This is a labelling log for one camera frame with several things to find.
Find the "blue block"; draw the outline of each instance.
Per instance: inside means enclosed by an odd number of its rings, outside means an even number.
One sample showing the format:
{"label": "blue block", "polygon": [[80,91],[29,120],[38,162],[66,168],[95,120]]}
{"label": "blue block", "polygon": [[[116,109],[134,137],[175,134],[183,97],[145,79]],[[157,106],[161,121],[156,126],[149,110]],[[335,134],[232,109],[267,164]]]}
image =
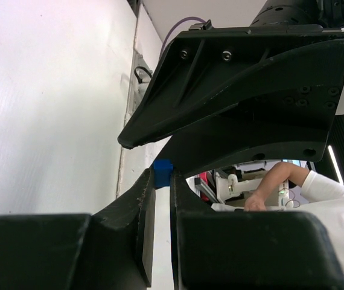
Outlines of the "blue block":
{"label": "blue block", "polygon": [[173,165],[169,160],[155,160],[153,162],[154,187],[160,189],[170,186]]}

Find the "white shirt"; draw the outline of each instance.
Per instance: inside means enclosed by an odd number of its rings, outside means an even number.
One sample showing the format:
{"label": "white shirt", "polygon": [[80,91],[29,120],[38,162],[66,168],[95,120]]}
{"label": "white shirt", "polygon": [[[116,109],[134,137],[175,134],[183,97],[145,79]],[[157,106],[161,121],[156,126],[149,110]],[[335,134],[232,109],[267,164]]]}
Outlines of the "white shirt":
{"label": "white shirt", "polygon": [[301,195],[310,203],[294,210],[312,213],[324,224],[344,271],[344,185],[311,171]]}

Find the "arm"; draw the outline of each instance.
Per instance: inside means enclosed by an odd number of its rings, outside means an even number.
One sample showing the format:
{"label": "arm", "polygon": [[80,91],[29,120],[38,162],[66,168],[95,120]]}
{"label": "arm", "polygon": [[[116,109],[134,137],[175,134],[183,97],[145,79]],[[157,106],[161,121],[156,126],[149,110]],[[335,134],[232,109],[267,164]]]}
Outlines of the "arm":
{"label": "arm", "polygon": [[309,172],[310,171],[308,169],[292,163],[279,162],[275,164],[269,172],[267,172],[254,194],[266,200],[274,189],[276,189],[286,179],[302,187]]}
{"label": "arm", "polygon": [[267,172],[266,176],[262,179],[261,184],[258,186],[253,195],[246,200],[244,204],[244,210],[246,211],[261,211],[266,210],[264,202],[271,195],[274,189],[277,188],[286,179],[289,179],[292,183],[303,186],[309,170],[299,167],[297,165],[280,162],[274,165],[274,167]]}
{"label": "arm", "polygon": [[280,162],[267,172],[254,194],[246,200],[244,210],[266,210],[264,202],[286,179],[302,187],[302,196],[310,202],[344,198],[344,185],[297,165]]}

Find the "red object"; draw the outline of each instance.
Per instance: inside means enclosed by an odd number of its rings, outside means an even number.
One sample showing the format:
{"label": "red object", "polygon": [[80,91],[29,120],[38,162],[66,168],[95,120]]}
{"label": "red object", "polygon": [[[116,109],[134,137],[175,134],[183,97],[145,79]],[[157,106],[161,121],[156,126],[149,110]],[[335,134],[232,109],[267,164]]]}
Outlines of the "red object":
{"label": "red object", "polygon": [[[208,179],[207,179],[207,172],[203,172],[199,174],[199,177],[206,183],[208,184]],[[204,201],[209,201],[209,198],[202,192],[200,192],[200,198]]]}

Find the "screw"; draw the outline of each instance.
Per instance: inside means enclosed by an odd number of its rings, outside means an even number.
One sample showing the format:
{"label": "screw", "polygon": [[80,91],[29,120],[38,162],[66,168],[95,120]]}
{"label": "screw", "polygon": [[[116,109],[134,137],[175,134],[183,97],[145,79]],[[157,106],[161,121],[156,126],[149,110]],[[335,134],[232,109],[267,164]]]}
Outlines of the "screw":
{"label": "screw", "polygon": [[340,94],[340,89],[339,88],[330,88],[328,90],[328,94],[331,95],[332,97],[335,97]]}
{"label": "screw", "polygon": [[309,86],[303,86],[299,89],[299,92],[301,94],[308,94],[310,92],[310,87]]}
{"label": "screw", "polygon": [[331,109],[335,109],[336,106],[337,106],[336,103],[334,103],[334,102],[332,102],[332,101],[327,101],[327,102],[324,104],[323,107],[324,107],[325,109],[331,110]]}
{"label": "screw", "polygon": [[304,98],[301,98],[296,102],[296,105],[298,107],[306,107],[308,105],[308,102]]}
{"label": "screw", "polygon": [[229,62],[232,59],[232,53],[228,50],[224,50],[223,53],[221,54],[221,58],[225,62]]}
{"label": "screw", "polygon": [[292,105],[295,101],[292,97],[286,97],[283,99],[283,102],[287,105]]}
{"label": "screw", "polygon": [[188,58],[188,52],[187,52],[187,50],[182,50],[182,51],[180,52],[180,57],[181,57],[182,59],[187,59],[187,58]]}

